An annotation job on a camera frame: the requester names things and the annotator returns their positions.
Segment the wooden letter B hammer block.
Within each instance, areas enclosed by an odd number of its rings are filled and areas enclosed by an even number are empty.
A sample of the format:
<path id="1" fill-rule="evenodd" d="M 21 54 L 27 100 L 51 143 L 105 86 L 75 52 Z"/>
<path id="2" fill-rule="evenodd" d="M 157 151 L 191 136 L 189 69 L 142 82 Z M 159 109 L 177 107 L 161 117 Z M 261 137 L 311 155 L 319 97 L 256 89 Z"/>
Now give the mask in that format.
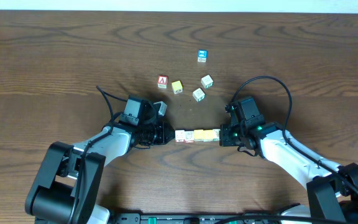
<path id="1" fill-rule="evenodd" d="M 215 137 L 215 133 L 212 129 L 207 129 L 203 131 L 203 141 L 204 142 L 209 142 L 209 141 L 213 141 Z"/>

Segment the wooden block violin picture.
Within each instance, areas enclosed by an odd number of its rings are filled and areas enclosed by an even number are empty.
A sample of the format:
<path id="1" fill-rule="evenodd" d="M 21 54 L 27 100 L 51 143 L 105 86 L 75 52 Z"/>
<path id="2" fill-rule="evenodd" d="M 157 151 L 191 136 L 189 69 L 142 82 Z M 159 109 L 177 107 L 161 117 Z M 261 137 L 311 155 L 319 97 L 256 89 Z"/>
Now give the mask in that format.
<path id="1" fill-rule="evenodd" d="M 220 140 L 220 129 L 213 129 L 213 141 Z"/>

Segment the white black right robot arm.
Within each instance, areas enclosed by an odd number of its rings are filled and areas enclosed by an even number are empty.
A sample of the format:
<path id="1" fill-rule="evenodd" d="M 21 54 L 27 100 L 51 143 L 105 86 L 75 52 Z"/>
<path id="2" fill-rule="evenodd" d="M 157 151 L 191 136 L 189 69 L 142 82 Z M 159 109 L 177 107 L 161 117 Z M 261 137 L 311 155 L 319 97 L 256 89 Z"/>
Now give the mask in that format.
<path id="1" fill-rule="evenodd" d="M 307 191 L 309 207 L 297 205 L 286 214 L 358 223 L 358 164 L 346 166 L 312 151 L 282 125 L 266 123 L 252 97 L 225 106 L 231 121 L 221 125 L 219 143 L 261 157 L 285 170 Z"/>

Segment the wooden block snail picture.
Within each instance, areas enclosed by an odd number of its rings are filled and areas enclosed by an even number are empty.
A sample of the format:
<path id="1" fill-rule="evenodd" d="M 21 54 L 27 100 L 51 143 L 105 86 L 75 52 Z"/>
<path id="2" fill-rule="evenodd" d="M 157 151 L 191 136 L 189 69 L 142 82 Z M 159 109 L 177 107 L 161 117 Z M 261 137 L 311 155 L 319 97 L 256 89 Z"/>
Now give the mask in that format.
<path id="1" fill-rule="evenodd" d="M 194 142 L 195 141 L 194 131 L 185 131 L 184 141 L 186 143 Z"/>

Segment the wooden block red side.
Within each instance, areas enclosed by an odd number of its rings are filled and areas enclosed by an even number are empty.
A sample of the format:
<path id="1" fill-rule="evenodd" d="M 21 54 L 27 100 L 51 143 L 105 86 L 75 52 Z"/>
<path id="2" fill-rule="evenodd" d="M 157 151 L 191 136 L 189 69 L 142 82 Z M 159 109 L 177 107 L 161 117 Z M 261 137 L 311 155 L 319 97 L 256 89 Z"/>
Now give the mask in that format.
<path id="1" fill-rule="evenodd" d="M 176 130 L 175 131 L 175 141 L 184 142 L 185 141 L 185 130 Z"/>

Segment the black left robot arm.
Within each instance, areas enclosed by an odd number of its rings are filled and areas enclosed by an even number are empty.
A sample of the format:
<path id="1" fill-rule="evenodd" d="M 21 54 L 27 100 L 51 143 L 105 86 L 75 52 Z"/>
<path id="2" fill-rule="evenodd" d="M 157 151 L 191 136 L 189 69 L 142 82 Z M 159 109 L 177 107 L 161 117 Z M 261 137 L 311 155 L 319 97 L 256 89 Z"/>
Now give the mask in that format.
<path id="1" fill-rule="evenodd" d="M 167 105 L 131 96 L 101 132 L 85 141 L 52 143 L 25 201 L 36 223 L 107 223 L 110 211 L 96 204 L 104 167 L 131 149 L 167 144 L 175 131 L 163 120 Z"/>

